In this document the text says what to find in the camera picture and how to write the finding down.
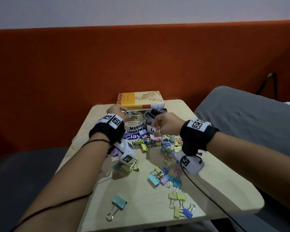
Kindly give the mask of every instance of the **book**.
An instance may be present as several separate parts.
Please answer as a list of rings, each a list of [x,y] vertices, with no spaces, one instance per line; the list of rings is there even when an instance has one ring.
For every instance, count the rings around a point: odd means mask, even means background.
[[[164,101],[159,91],[119,93],[117,104],[128,110],[164,108]]]

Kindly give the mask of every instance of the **gray bed sheet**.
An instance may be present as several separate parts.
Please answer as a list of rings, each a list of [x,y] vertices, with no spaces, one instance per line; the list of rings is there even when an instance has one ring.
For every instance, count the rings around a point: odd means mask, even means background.
[[[220,86],[203,100],[195,114],[225,134],[290,156],[290,105]],[[255,215],[235,216],[238,222],[247,231],[290,231],[290,211],[261,194],[264,208]]]

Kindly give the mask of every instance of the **forearm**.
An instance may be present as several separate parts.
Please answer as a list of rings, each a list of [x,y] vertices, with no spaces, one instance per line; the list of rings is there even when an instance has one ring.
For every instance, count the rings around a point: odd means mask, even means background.
[[[95,133],[90,138],[93,139],[108,140],[102,133]],[[82,147],[54,175],[21,219],[45,207],[89,194],[98,179],[108,148],[109,144],[103,141]],[[60,227],[64,229],[67,224],[69,226],[65,231],[76,231],[87,201],[88,198],[85,198],[45,211],[24,223],[17,231],[29,231],[36,223],[41,224],[41,227],[35,231],[57,231]]]
[[[207,150],[290,208],[290,157],[220,132],[207,144]]]

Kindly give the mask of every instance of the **black cord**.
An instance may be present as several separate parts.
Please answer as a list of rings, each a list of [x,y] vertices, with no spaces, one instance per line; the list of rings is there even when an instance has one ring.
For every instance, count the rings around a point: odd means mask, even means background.
[[[110,142],[107,141],[107,140],[104,140],[104,139],[95,139],[95,140],[91,140],[91,141],[89,141],[89,142],[86,142],[84,145],[81,146],[81,148],[82,148],[83,146],[87,145],[88,143],[96,142],[96,141],[103,141],[103,142],[107,142],[108,144],[110,144]]]
[[[83,199],[83,198],[85,198],[85,197],[88,197],[88,196],[91,195],[92,193],[93,193],[93,191],[91,191],[88,195],[83,195],[83,196],[80,196],[80,197],[77,197],[77,198],[74,198],[74,199],[69,199],[69,200],[64,201],[64,202],[62,202],[62,203],[58,203],[58,204],[55,204],[55,205],[52,205],[52,206],[46,207],[46,208],[44,208],[44,209],[41,209],[41,210],[39,210],[39,211],[37,211],[37,212],[35,212],[35,213],[33,213],[33,214],[27,216],[25,219],[21,220],[20,222],[18,222],[18,223],[13,227],[13,229],[10,230],[10,232],[13,232],[13,231],[16,230],[16,229],[17,229],[21,224],[23,224],[24,222],[26,222],[26,221],[29,220],[30,218],[32,218],[32,217],[34,217],[34,216],[36,216],[36,215],[38,215],[38,214],[40,214],[40,213],[42,213],[42,212],[44,212],[44,211],[47,211],[47,210],[52,209],[52,208],[54,208],[54,207],[58,207],[58,206],[64,205],[64,204],[66,204],[66,203],[71,203],[71,202],[73,202],[73,201],[76,201],[76,200],[79,200],[79,199]]]
[[[185,158],[185,156],[183,156],[181,158],[181,161],[180,161],[180,164],[181,164],[181,168],[182,168],[182,171],[184,172],[184,174],[186,175],[186,177],[192,182],[192,184],[194,184],[207,198],[209,198],[210,201],[212,201],[214,204],[217,205],[217,207],[219,207],[232,221],[234,221],[235,224],[237,224],[244,232],[247,232],[246,230],[244,230],[243,227],[240,226],[240,224],[238,224],[236,222],[236,220],[234,220],[218,203],[216,203],[211,197],[209,197],[207,194],[205,194],[204,191],[201,190],[200,187],[198,187],[194,182],[193,180],[191,180],[191,178],[186,174],[186,172],[184,171],[184,168],[182,166],[182,162],[183,162],[183,159]]]

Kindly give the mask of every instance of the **person's right arm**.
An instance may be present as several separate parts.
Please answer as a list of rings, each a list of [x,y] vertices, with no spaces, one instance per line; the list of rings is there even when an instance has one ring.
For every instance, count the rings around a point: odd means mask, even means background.
[[[185,123],[174,113],[158,115],[155,134],[179,135]],[[269,148],[217,132],[207,150],[229,168],[290,209],[290,157]]]

